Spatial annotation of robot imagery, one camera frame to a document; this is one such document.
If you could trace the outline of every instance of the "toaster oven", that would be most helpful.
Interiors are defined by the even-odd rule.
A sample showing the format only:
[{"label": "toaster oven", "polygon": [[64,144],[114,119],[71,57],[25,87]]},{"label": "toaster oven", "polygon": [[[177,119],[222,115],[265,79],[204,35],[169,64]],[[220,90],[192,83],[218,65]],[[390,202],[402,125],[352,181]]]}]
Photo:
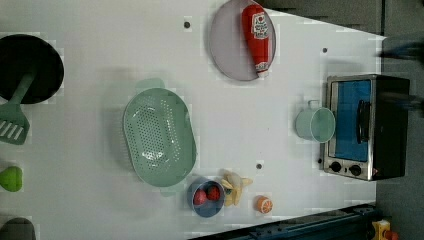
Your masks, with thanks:
[{"label": "toaster oven", "polygon": [[409,80],[375,74],[327,80],[336,131],[325,143],[324,171],[368,181],[404,176],[408,112],[381,94],[409,94]]}]

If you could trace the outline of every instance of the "blue bowl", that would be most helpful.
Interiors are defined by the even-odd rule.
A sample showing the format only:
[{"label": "blue bowl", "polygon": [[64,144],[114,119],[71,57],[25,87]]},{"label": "blue bowl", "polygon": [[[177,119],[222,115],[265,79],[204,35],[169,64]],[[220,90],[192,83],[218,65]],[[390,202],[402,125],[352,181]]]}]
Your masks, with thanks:
[{"label": "blue bowl", "polygon": [[[194,194],[197,190],[201,189],[203,191],[207,191],[207,189],[211,186],[217,186],[219,189],[219,199],[217,201],[212,201],[207,199],[205,203],[201,205],[194,205],[193,199]],[[190,208],[195,211],[199,216],[208,218],[216,215],[224,205],[225,194],[224,188],[218,182],[212,181],[205,177],[200,177],[196,179],[187,190],[187,203]]]}]

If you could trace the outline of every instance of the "label on bottle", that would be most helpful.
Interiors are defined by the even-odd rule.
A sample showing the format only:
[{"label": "label on bottle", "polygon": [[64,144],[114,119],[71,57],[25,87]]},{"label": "label on bottle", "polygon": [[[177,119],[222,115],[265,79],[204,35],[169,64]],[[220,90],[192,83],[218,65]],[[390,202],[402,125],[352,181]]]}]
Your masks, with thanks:
[{"label": "label on bottle", "polygon": [[264,12],[253,14],[252,33],[256,39],[265,39],[268,37],[268,26],[266,25]]},{"label": "label on bottle", "polygon": [[259,64],[256,64],[255,67],[256,67],[256,72],[263,72],[268,69],[268,63],[261,62]]}]

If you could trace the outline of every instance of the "spatula handle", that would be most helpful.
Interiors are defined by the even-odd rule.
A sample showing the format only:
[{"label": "spatula handle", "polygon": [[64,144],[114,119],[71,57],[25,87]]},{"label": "spatula handle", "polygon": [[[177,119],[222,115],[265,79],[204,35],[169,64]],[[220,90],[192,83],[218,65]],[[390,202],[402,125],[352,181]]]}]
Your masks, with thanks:
[{"label": "spatula handle", "polygon": [[35,66],[32,66],[29,71],[27,71],[21,79],[18,87],[13,93],[12,98],[9,100],[10,103],[20,104],[22,99],[25,97],[29,87],[31,86],[32,81],[37,74]]}]

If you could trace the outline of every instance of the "white table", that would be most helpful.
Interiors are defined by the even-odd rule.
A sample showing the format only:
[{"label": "white table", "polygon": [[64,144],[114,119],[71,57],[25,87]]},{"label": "white table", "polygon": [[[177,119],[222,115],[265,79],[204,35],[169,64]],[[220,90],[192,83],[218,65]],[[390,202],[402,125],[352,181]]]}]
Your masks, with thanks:
[{"label": "white table", "polygon": [[[374,182],[324,173],[319,145],[293,124],[307,100],[324,99],[328,75],[379,73],[382,38],[268,10],[277,31],[270,75],[238,82],[207,48],[224,2],[0,0],[0,31],[56,40],[65,66],[56,96],[24,106],[26,144],[0,144],[0,167],[24,171],[20,192],[0,192],[1,223],[27,217],[37,239],[184,239],[374,202]],[[254,180],[239,206],[202,219],[184,192],[163,197],[138,179],[121,119],[135,84],[151,77],[189,105],[198,157],[187,183],[232,169]],[[253,209],[260,194],[274,202],[268,215]]]}]

